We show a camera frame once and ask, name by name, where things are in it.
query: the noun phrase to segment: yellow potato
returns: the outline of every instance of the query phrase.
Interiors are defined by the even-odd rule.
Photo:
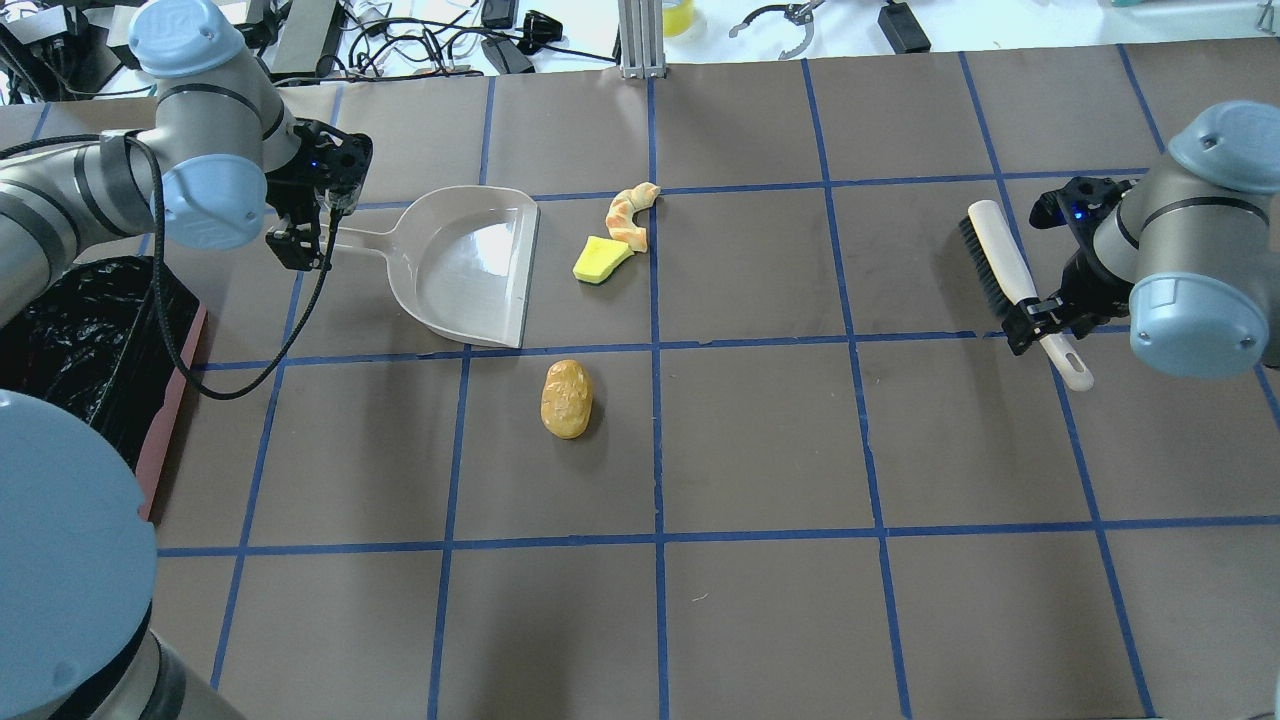
[[[591,377],[577,360],[561,360],[547,370],[543,424],[553,436],[573,439],[591,420]]]

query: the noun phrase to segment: dustpan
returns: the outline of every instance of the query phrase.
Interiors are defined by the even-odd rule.
[[[536,233],[524,192],[457,186],[419,197],[390,232],[339,228],[335,250],[381,255],[396,300],[431,332],[520,347]]]

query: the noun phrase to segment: black trash bag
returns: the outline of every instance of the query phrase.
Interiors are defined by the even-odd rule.
[[[69,270],[0,328],[0,388],[76,415],[137,466],[174,372],[156,327],[151,258]],[[165,316],[178,348],[200,301],[163,269]]]

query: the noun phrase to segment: croissant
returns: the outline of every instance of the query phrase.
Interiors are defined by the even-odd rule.
[[[660,187],[652,182],[643,182],[617,193],[609,202],[609,214],[604,217],[604,227],[609,228],[609,237],[626,242],[636,252],[648,252],[649,231],[636,227],[632,215],[652,208],[659,192],[662,192]]]

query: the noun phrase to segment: light blue joint cap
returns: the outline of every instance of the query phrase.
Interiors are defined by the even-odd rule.
[[[201,250],[232,250],[262,232],[266,176],[250,160],[201,155],[174,165],[163,182],[166,238]]]
[[[1170,375],[1243,373],[1262,357],[1268,341],[1267,319],[1257,304],[1207,275],[1147,275],[1129,293],[1129,311],[1134,355]]]
[[[202,73],[244,49],[244,36],[209,0],[151,0],[129,23],[129,49],[157,78]]]
[[[74,691],[151,602],[155,529],[115,450],[52,405],[0,389],[0,717]]]
[[[1280,192],[1280,108],[1230,100],[1204,110],[1169,142],[1188,172],[1236,192]]]

